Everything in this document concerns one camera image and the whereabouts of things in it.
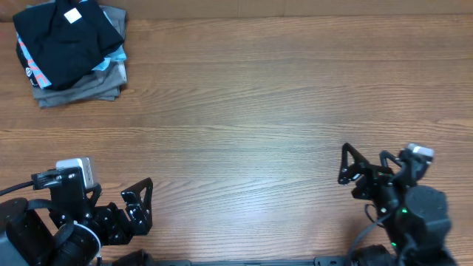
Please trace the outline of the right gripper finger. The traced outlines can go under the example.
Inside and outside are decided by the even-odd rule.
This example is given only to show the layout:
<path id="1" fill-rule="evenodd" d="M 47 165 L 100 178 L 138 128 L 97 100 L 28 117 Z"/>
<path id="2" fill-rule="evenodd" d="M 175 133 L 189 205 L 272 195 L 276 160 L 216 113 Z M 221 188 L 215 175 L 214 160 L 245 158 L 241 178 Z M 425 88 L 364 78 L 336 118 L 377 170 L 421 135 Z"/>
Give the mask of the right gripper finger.
<path id="1" fill-rule="evenodd" d="M 362 174 L 363 168 L 369 164 L 369 161 L 351 144 L 345 143 L 341 148 L 341 166 L 338 175 L 338 183 L 340 185 L 346 185 L 355 181 L 358 174 Z"/>
<path id="2" fill-rule="evenodd" d="M 383 174 L 396 174 L 396 171 L 393 171 L 392 168 L 389 167 L 389 162 L 396 164 L 399 167 L 399 171 L 403 170 L 403 164 L 399 158 L 395 155 L 391 154 L 388 151 L 381 151 L 379 153 L 379 158 L 381 161 L 381 173 Z"/>

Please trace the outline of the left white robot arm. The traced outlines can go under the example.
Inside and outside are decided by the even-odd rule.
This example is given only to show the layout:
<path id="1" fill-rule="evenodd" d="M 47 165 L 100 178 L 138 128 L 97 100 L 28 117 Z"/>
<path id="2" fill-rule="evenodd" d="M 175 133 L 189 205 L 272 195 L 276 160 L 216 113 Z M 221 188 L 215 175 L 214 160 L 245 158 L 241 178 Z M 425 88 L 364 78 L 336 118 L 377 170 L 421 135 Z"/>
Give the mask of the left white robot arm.
<path id="1" fill-rule="evenodd" d="M 108 245 L 127 245 L 152 228 L 153 182 L 146 178 L 121 191 L 126 207 L 97 204 L 101 186 L 86 186 L 79 167 L 33 174 L 1 191 L 49 189 L 49 199 L 17 197 L 1 203 L 2 265 L 103 265 Z"/>

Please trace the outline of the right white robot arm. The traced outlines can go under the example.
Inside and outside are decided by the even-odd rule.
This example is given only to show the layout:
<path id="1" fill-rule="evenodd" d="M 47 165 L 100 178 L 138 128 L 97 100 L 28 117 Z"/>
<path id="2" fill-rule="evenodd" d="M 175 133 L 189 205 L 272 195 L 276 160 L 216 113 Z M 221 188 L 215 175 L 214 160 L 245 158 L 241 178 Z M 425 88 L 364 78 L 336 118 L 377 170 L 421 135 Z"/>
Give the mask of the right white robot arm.
<path id="1" fill-rule="evenodd" d="M 420 185 L 435 152 L 410 143 L 372 164 L 351 144 L 341 148 L 338 183 L 354 183 L 353 198 L 376 216 L 350 246 L 346 265 L 455 265 L 445 241 L 452 227 L 446 195 Z"/>

